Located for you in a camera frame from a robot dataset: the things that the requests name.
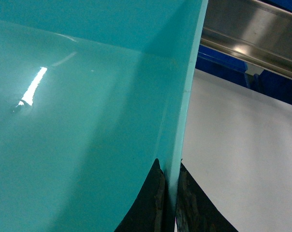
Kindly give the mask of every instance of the turquoise panel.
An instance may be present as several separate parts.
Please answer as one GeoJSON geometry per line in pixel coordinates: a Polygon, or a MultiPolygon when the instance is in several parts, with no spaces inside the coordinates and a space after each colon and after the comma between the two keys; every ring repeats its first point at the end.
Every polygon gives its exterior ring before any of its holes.
{"type": "Polygon", "coordinates": [[[0,1],[0,232],[113,231],[155,158],[174,206],[206,5],[0,1]]]}

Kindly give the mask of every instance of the black material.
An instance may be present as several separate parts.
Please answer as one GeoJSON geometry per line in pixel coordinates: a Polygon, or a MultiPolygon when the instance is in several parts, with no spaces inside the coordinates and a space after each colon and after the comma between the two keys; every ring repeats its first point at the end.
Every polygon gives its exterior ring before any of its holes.
{"type": "Polygon", "coordinates": [[[165,178],[156,159],[132,207],[115,232],[161,232],[165,178]]]}
{"type": "Polygon", "coordinates": [[[179,232],[237,232],[183,164],[178,182],[176,220],[179,232]]]}
{"type": "Polygon", "coordinates": [[[174,228],[175,228],[175,208],[172,207],[169,188],[166,187],[164,194],[162,231],[174,232],[174,228]]]}

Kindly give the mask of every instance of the blue container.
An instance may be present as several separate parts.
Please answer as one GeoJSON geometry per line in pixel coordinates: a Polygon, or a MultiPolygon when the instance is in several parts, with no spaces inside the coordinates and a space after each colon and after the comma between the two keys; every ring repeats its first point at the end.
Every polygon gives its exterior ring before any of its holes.
{"type": "Polygon", "coordinates": [[[113,231],[175,195],[207,0],[0,1],[0,232],[113,231]]]}

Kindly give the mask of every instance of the white surface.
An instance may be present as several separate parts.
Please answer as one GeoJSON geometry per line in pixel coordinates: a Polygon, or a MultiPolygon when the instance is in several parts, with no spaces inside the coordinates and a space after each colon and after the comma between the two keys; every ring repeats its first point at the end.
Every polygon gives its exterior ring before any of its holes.
{"type": "Polygon", "coordinates": [[[239,232],[292,232],[292,106],[195,71],[183,163],[239,232]]]}
{"type": "Polygon", "coordinates": [[[176,221],[175,221],[175,226],[174,226],[174,232],[178,232],[176,221]]]}

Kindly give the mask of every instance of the metal rail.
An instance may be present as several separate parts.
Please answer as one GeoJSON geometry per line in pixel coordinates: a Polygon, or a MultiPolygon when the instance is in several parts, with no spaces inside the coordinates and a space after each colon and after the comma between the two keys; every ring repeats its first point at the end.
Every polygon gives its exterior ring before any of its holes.
{"type": "Polygon", "coordinates": [[[292,79],[292,13],[258,0],[209,0],[201,44],[292,79]]]}

